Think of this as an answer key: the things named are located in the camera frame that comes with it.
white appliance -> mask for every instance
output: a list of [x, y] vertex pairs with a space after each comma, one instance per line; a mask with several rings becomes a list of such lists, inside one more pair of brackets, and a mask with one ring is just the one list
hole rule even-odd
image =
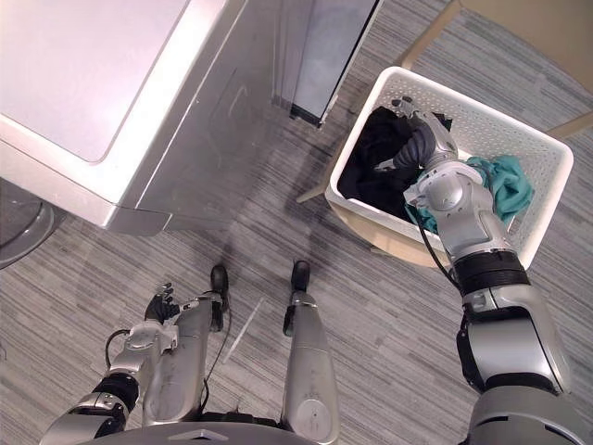
[[312, 114], [345, 75], [375, 2], [340, 2], [0, 0], [0, 177], [109, 230], [224, 228], [271, 104], [287, 117], [297, 90], [311, 97], [300, 69], [314, 83], [328, 14], [359, 25], [342, 30], [343, 66], [335, 48], [317, 70]]

appliance door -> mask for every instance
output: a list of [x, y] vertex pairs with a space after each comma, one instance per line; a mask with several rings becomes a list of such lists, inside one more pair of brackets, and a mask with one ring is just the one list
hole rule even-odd
[[[270, 147], [281, 3], [242, 3], [136, 205], [139, 210], [170, 213], [168, 229], [228, 226]], [[276, 109], [275, 114], [283, 113]]]

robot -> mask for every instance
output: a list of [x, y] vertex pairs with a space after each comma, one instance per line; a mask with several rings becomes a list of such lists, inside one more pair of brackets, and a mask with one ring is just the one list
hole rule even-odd
[[[394, 106], [410, 120], [414, 133], [376, 170], [424, 167], [425, 175], [405, 198], [435, 216], [452, 271], [429, 250], [462, 295], [461, 369], [481, 395], [460, 445], [587, 445], [587, 427], [566, 400], [571, 373], [563, 345], [543, 297], [531, 286], [493, 211], [490, 191], [476, 170], [459, 161], [455, 142], [432, 113], [409, 97]], [[205, 377], [208, 333], [222, 330], [229, 307], [228, 277], [219, 265], [210, 275], [211, 290], [201, 296], [175, 304], [172, 287], [165, 286], [153, 297], [123, 351], [113, 362], [106, 353], [103, 380], [49, 427], [41, 445], [189, 445], [196, 439], [225, 445], [336, 444], [334, 368], [308, 282], [309, 265], [297, 261], [284, 317], [292, 346], [280, 422], [204, 413], [212, 371]], [[167, 323], [174, 316], [176, 322]], [[143, 427], [123, 431], [141, 397]]]

laundry basket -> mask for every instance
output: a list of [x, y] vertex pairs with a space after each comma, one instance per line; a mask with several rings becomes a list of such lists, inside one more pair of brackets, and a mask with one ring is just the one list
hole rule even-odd
[[[572, 151], [566, 144], [524, 123], [409, 70], [388, 68], [377, 79], [332, 171], [325, 190], [327, 200], [422, 242], [414, 224], [357, 199], [346, 199], [337, 189], [338, 180], [369, 115], [377, 107], [390, 108], [392, 99], [402, 95], [412, 97], [424, 109], [444, 113], [453, 119], [451, 135], [460, 158], [480, 156], [491, 159], [514, 155], [519, 159], [535, 194], [529, 208], [517, 215], [511, 224], [510, 239], [522, 265], [528, 268], [573, 167]], [[444, 251], [438, 236], [428, 235], [433, 247]]]

black cable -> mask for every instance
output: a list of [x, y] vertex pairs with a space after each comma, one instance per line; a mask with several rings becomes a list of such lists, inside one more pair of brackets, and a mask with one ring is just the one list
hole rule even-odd
[[216, 363], [218, 362], [219, 358], [221, 357], [222, 350], [224, 349], [224, 346], [226, 345], [227, 340], [229, 339], [229, 335], [231, 334], [231, 325], [232, 324], [233, 324], [233, 312], [231, 311], [231, 305], [229, 304], [229, 324], [227, 325], [226, 334], [224, 335], [224, 340], [222, 341], [221, 347], [219, 348], [219, 351], [216, 354], [216, 358], [214, 359], [214, 362], [212, 363], [212, 366], [210, 367], [210, 371], [208, 372], [208, 375], [205, 378], [205, 380], [207, 382], [210, 379], [210, 376], [212, 375], [212, 371], [214, 371], [214, 366], [216, 366]]
[[426, 232], [424, 231], [422, 216], [420, 216], [420, 213], [416, 210], [415, 207], [413, 208], [413, 211], [414, 211], [414, 216], [416, 217], [416, 223], [418, 224], [418, 228], [420, 229], [420, 235], [423, 238], [423, 241], [424, 241], [424, 244], [426, 245], [426, 248], [428, 249], [428, 253], [430, 253], [430, 256], [431, 257], [433, 257], [433, 260], [435, 261], [436, 266], [438, 266], [438, 269], [443, 273], [443, 275], [449, 280], [449, 282], [452, 285], [455, 286], [455, 288], [457, 290], [459, 290], [461, 292], [460, 285], [449, 274], [449, 272], [447, 272], [447, 269], [445, 269], [445, 266], [443, 266], [443, 264], [441, 263], [440, 259], [436, 256], [436, 253], [433, 250], [433, 247], [430, 245], [430, 242], [428, 241], [428, 236], [426, 236]]
[[206, 396], [204, 397], [204, 401], [202, 401], [202, 403], [200, 403], [200, 406], [198, 407], [198, 410], [197, 410], [198, 415], [202, 415], [202, 413], [204, 412], [204, 409], [206, 408], [206, 403], [208, 402], [208, 397], [210, 395], [210, 389], [208, 387], [208, 380], [210, 379], [210, 376], [212, 375], [212, 371], [214, 371], [214, 367], [216, 366], [216, 363], [218, 362], [219, 358], [221, 357], [222, 351], [224, 350], [224, 346], [226, 345], [226, 342], [229, 339], [229, 335], [231, 334], [231, 326], [232, 325], [233, 325], [233, 311], [231, 310], [231, 304], [229, 302], [229, 323], [226, 327], [226, 333], [224, 334], [224, 340], [222, 341], [221, 347], [219, 348], [219, 351], [216, 354], [216, 357], [214, 359], [214, 362], [212, 363], [212, 366], [210, 366], [208, 375], [206, 375], [206, 378], [204, 379], [204, 390], [206, 391]]
[[202, 415], [204, 412], [204, 408], [206, 408], [206, 403], [208, 403], [208, 397], [210, 397], [210, 388], [208, 388], [208, 381], [204, 379], [204, 389], [206, 390], [206, 397], [204, 397], [204, 401], [200, 403], [199, 408], [197, 409], [197, 415]]
[[130, 329], [118, 329], [117, 331], [115, 331], [113, 334], [111, 334], [109, 336], [109, 338], [107, 339], [107, 342], [105, 343], [105, 364], [107, 365], [107, 369], [109, 369], [111, 367], [111, 360], [109, 359], [109, 345], [111, 344], [111, 340], [113, 340], [113, 338], [117, 337], [117, 336], [121, 336], [121, 335], [128, 335], [130, 334]]

